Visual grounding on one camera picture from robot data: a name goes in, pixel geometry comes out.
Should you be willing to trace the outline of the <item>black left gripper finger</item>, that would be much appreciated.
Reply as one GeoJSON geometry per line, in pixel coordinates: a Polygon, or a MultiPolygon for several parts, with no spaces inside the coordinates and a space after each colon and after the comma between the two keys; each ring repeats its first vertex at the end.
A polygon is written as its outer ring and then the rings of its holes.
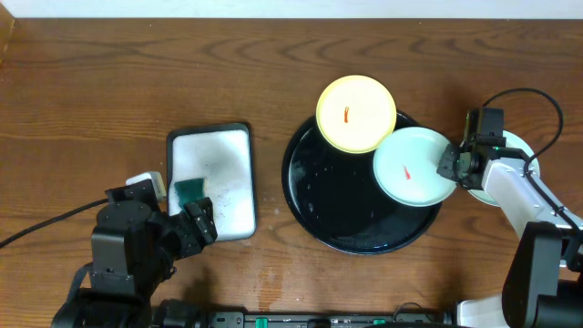
{"type": "Polygon", "coordinates": [[[194,233],[199,244],[212,244],[218,238],[214,220],[208,213],[202,212],[192,217],[194,233]]]}
{"type": "Polygon", "coordinates": [[[187,202],[182,208],[192,218],[213,218],[213,204],[208,197],[187,202]]]}

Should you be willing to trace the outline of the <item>green scrubbing sponge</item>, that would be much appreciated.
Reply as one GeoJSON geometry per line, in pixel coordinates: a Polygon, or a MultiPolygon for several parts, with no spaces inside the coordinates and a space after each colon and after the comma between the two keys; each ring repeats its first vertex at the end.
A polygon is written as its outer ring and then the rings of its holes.
{"type": "Polygon", "coordinates": [[[205,198],[205,179],[186,179],[174,183],[181,209],[188,203],[205,198]]]}

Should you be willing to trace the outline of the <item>light green plate front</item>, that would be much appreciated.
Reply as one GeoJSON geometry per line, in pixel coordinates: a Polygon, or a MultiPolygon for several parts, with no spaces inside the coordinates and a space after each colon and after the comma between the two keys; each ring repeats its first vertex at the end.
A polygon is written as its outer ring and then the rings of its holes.
{"type": "MultiPolygon", "coordinates": [[[[518,135],[509,132],[507,130],[503,131],[503,136],[506,138],[506,146],[513,149],[522,149],[528,156],[532,156],[534,151],[528,146],[528,144],[518,135]]],[[[534,159],[529,166],[537,175],[540,175],[540,165],[537,159],[534,159]]],[[[490,206],[498,206],[498,203],[485,191],[483,190],[469,190],[468,191],[474,198],[484,202],[490,206]]]]}

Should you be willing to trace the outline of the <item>light green plate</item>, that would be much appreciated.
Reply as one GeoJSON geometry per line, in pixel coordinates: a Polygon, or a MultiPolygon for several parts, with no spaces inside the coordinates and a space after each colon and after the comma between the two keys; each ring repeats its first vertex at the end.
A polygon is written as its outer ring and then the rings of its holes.
{"type": "Polygon", "coordinates": [[[412,207],[428,207],[447,199],[456,184],[437,173],[450,141],[421,127],[399,128],[373,154],[373,174],[391,199],[412,207]]]}
{"type": "MultiPolygon", "coordinates": [[[[522,149],[528,156],[532,156],[534,151],[528,146],[528,144],[518,135],[509,132],[507,130],[503,131],[503,136],[506,138],[506,146],[513,149],[522,149]]],[[[537,175],[540,175],[540,165],[537,159],[534,159],[529,166],[537,175]]],[[[469,190],[468,191],[474,198],[484,202],[490,206],[498,206],[498,203],[485,191],[483,190],[469,190]]]]}

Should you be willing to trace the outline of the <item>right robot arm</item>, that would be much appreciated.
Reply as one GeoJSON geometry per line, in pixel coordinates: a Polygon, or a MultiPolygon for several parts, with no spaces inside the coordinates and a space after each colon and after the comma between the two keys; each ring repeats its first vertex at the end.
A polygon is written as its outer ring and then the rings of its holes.
{"type": "Polygon", "coordinates": [[[450,144],[437,172],[496,201],[520,242],[500,294],[460,302],[464,327],[582,325],[582,281],[562,281],[559,270],[582,272],[582,219],[570,212],[530,169],[521,149],[450,144]]]}

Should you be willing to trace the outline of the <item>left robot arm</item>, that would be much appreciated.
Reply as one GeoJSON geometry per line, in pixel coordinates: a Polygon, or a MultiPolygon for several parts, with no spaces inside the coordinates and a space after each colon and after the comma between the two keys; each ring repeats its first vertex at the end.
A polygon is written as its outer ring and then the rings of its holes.
{"type": "Polygon", "coordinates": [[[92,261],[77,271],[52,326],[208,326],[197,306],[173,299],[154,306],[151,297],[175,274],[175,261],[201,253],[217,236],[209,198],[173,216],[143,201],[109,203],[97,214],[92,261]]]}

